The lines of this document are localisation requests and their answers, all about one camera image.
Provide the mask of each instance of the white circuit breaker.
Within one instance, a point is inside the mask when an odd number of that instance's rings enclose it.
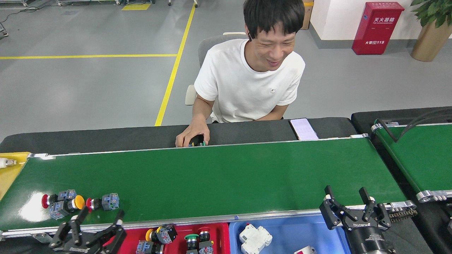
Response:
[[[262,226],[256,229],[251,224],[245,227],[239,238],[242,242],[242,253],[244,254],[259,254],[273,239],[272,235]]]
[[[315,249],[311,246],[306,246],[303,249],[299,249],[293,254],[316,254]]]

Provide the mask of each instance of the potted plant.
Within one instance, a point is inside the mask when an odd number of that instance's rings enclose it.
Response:
[[[433,61],[452,34],[452,0],[413,0],[411,6],[420,19],[422,30],[411,56],[419,61]]]

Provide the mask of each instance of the wall baseboard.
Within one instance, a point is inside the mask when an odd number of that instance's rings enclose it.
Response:
[[[319,49],[352,48],[353,40],[322,40],[312,24],[310,24],[308,30]],[[389,40],[386,48],[410,48],[414,47],[414,44],[416,44],[416,39]],[[448,39],[444,47],[452,48],[452,39]]]

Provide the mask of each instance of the red component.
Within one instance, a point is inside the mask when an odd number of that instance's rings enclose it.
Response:
[[[88,198],[87,200],[86,200],[86,206],[88,207],[88,212],[92,212],[93,211],[93,209],[91,209],[91,202],[92,202],[93,200],[91,199],[91,198]]]
[[[197,234],[200,227],[208,227],[210,229],[210,239],[214,242],[214,254],[231,254],[231,245],[229,240],[229,226],[227,223],[212,223],[201,225],[184,225],[174,226],[177,232],[177,237],[170,244],[166,244],[164,253],[186,253],[187,241],[184,236],[189,234]],[[144,240],[144,235],[148,228],[143,229],[126,229],[127,236],[121,245],[118,253],[121,254],[135,254],[139,240]]]
[[[44,209],[47,209],[47,207],[49,207],[49,205],[47,204],[47,197],[48,197],[49,195],[47,195],[47,194],[44,194],[44,196],[42,197],[42,199],[41,199],[41,205],[42,205],[42,207],[44,208]]]
[[[383,54],[404,10],[397,2],[367,2],[352,45],[353,51],[357,55]]]

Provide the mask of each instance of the man's right hand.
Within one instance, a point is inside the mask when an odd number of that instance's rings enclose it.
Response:
[[[176,147],[188,146],[190,140],[196,135],[203,135],[206,145],[210,140],[210,130],[207,127],[206,119],[203,116],[195,116],[192,119],[191,124],[176,137]]]

